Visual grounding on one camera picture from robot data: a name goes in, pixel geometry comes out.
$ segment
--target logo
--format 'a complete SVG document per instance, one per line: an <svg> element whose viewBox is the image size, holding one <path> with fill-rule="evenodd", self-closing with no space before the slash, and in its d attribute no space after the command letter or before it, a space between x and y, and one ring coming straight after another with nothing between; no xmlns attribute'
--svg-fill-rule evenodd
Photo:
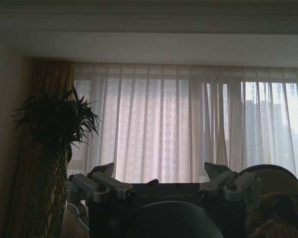
<svg viewBox="0 0 298 238"><path fill-rule="evenodd" d="M192 197L193 194L141 194L139 198L187 198Z"/></svg>

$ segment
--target sheer white curtain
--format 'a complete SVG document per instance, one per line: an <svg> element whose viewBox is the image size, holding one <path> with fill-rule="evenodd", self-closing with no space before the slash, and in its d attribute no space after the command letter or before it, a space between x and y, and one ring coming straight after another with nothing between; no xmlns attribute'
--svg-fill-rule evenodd
<svg viewBox="0 0 298 238"><path fill-rule="evenodd" d="M102 123L69 174L115 162L126 182L199 182L209 161L298 177L298 68L87 63L75 80Z"/></svg>

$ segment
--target crown molding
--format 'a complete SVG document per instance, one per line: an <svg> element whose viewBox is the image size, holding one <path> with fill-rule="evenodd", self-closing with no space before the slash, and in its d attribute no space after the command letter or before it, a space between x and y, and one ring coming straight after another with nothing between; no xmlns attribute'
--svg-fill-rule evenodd
<svg viewBox="0 0 298 238"><path fill-rule="evenodd" d="M0 31L298 34L298 4L0 6Z"/></svg>

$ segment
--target tall vase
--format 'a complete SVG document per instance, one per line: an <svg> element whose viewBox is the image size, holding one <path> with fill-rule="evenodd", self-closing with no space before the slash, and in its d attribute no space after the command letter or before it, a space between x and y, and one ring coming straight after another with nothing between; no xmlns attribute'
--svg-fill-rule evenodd
<svg viewBox="0 0 298 238"><path fill-rule="evenodd" d="M66 203L66 167L64 148L43 150L31 190L24 237L60 236Z"/></svg>

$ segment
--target potted plant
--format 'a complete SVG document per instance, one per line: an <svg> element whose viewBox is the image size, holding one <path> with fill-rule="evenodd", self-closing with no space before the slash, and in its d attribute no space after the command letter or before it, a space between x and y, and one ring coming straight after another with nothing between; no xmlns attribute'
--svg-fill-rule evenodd
<svg viewBox="0 0 298 238"><path fill-rule="evenodd" d="M33 181L25 233L27 237L59 237L66 202L67 164L75 142L86 143L99 132L99 117L76 89L58 93L42 90L29 97L13 115L16 129L40 147L38 173Z"/></svg>

